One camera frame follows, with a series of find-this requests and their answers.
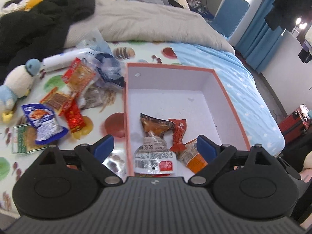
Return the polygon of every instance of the blue starry bedding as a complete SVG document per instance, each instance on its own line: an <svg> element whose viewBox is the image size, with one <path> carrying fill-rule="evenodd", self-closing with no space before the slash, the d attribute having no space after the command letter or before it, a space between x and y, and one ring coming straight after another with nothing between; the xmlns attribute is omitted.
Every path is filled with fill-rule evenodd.
<svg viewBox="0 0 312 234"><path fill-rule="evenodd" d="M182 65L212 68L226 89L250 145L260 143L273 156L283 150L284 137L258 92L250 72L233 54L209 47L171 43Z"/></svg>

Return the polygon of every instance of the gray comforter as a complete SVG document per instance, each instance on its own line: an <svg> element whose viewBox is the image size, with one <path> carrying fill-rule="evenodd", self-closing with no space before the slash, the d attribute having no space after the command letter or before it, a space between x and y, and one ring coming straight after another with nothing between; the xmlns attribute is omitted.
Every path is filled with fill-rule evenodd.
<svg viewBox="0 0 312 234"><path fill-rule="evenodd" d="M233 47L197 13L135 1L96 0L94 15L70 27L65 48L98 28L106 41L172 41L200 44L234 54Z"/></svg>

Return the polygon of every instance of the plush toy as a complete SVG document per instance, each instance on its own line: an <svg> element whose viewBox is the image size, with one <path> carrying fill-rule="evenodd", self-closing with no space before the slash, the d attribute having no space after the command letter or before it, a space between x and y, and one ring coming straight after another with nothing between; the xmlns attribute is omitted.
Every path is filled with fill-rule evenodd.
<svg viewBox="0 0 312 234"><path fill-rule="evenodd" d="M0 86L0 112L3 122L9 122L12 118L12 109L17 99L29 94L40 66L39 60L30 59L25 65L13 69L5 78L4 84Z"/></svg>

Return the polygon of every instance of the pink cardboard box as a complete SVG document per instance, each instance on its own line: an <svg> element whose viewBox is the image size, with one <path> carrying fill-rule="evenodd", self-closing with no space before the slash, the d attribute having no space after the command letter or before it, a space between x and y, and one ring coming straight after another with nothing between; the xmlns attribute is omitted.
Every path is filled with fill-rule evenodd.
<svg viewBox="0 0 312 234"><path fill-rule="evenodd" d="M183 143L203 134L218 145L231 144L239 150L250 145L240 119L213 69L128 63L124 89L128 175L133 176L133 158L143 143L140 113L158 119L186 119ZM172 132L164 136L168 148ZM185 181L193 176L181 162L174 176Z"/></svg>

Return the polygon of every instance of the blue chair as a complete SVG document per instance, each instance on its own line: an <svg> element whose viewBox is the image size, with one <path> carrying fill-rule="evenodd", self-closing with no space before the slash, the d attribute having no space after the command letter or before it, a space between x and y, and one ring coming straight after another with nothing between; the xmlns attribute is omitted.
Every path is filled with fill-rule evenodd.
<svg viewBox="0 0 312 234"><path fill-rule="evenodd" d="M216 17L209 24L229 40L248 9L249 3L245 0L224 0Z"/></svg>

